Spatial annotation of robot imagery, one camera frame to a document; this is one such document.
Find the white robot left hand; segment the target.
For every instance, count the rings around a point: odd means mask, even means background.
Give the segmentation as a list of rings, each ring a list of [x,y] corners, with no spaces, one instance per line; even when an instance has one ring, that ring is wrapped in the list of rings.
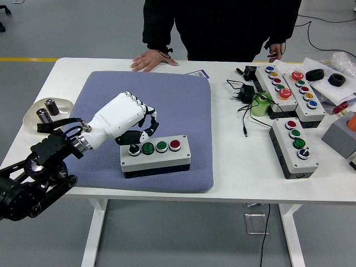
[[[77,141],[84,150],[95,150],[109,139],[120,146],[137,145],[155,133],[156,118],[153,107],[130,92],[120,93],[94,115]]]

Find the person's left hand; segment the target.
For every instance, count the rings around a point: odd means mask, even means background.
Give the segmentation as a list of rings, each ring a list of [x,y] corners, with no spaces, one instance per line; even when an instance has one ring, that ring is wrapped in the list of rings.
[[[284,52],[283,43],[271,44],[269,47],[269,55],[268,55],[269,62],[273,63],[276,60],[282,59],[283,52]]]

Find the person's right hand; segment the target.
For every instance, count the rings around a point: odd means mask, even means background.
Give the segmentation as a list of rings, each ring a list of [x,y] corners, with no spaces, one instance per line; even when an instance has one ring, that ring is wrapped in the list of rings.
[[[166,63],[174,67],[179,65],[168,53],[147,49],[146,52],[132,60],[130,67],[133,71],[150,72],[161,63]]]

